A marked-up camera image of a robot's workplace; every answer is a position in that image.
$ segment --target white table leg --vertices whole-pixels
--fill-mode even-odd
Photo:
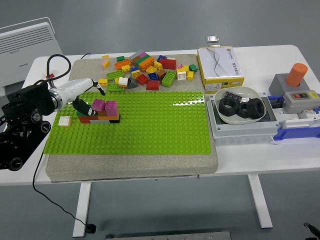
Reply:
[[[6,87],[0,86],[0,97],[4,97],[6,95]]]
[[[253,200],[258,213],[260,226],[262,229],[272,228],[272,222],[269,215],[266,199],[260,184],[258,174],[248,174],[248,179],[253,195]]]
[[[87,214],[89,208],[89,199],[91,192],[91,182],[82,182],[79,193],[78,207],[76,209],[76,218],[82,220],[85,224],[87,222]],[[86,226],[80,221],[75,220],[73,228],[73,237],[84,237]]]

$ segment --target gray floor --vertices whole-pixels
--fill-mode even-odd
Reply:
[[[318,0],[0,0],[0,27],[49,17],[65,55],[196,49],[205,35],[234,47],[290,44],[320,79],[319,9]],[[175,178],[94,183],[88,222],[98,229],[86,238],[172,231],[230,231],[233,240],[312,237],[303,223],[320,228],[320,172],[260,179],[273,229],[260,229],[246,176]],[[78,183],[39,189],[76,212]],[[72,238],[71,217],[31,186],[0,191],[0,239]]]

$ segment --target metal plate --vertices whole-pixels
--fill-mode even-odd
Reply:
[[[119,237],[112,238],[112,240],[231,240],[231,236],[229,231],[220,231],[177,235]]]

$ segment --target white table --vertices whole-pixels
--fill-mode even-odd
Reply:
[[[245,77],[243,86],[254,89],[258,93],[269,94],[269,86],[275,74],[288,73],[295,63],[303,63],[309,70],[304,79],[311,90],[320,93],[320,83],[310,69],[299,49],[293,45],[279,46],[257,46],[234,48],[236,57]],[[112,57],[129,57],[133,53],[113,53]],[[150,55],[173,55],[173,54],[197,54],[197,50],[178,50],[148,52]],[[89,55],[86,58],[101,58],[103,54]],[[71,63],[78,60],[82,55],[67,56]],[[29,86],[37,80],[44,79],[43,71],[46,69],[47,57],[37,58],[30,69],[25,80],[24,87]],[[55,75],[64,73],[68,64],[62,58],[54,58],[51,61],[50,69]],[[55,81],[58,87],[67,82],[69,75]],[[44,117],[45,120],[53,123],[56,114]],[[45,147],[43,140],[30,159],[17,172],[1,170],[0,185],[29,185],[32,183],[33,174],[38,164],[41,153]],[[253,198],[256,204],[260,225],[262,228],[272,228],[267,204],[260,185],[258,174],[283,173],[320,170],[320,139],[299,138],[285,139],[274,144],[248,144],[217,146],[218,169],[213,174],[206,176],[227,176],[227,175],[248,175]],[[37,184],[51,183],[46,174],[48,156],[44,156],[36,176]],[[81,184],[77,217],[84,221],[87,216],[91,183]]]

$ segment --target robotic arm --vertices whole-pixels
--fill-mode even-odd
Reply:
[[[7,129],[0,133],[0,170],[18,171],[51,130],[51,124],[43,116],[63,109],[72,102],[73,107],[86,116],[97,113],[79,95],[96,87],[105,95],[102,87],[90,78],[69,81],[59,88],[48,89],[47,81],[27,86],[7,96],[9,103],[2,107],[4,116],[0,126]]]

